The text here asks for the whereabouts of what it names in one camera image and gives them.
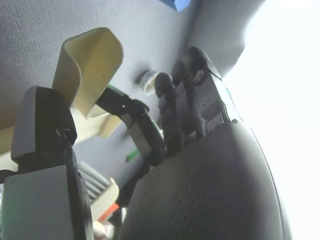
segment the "beige plastic object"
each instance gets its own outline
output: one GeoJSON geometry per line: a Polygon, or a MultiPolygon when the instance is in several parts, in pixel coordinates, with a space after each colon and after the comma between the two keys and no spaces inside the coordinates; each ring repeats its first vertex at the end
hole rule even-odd
{"type": "MultiPolygon", "coordinates": [[[[121,120],[95,105],[123,60],[123,49],[105,27],[67,39],[61,47],[52,88],[70,106],[76,144],[93,136],[108,137],[121,120]]],[[[10,151],[14,128],[0,130],[0,169],[17,170],[10,151]]]]}

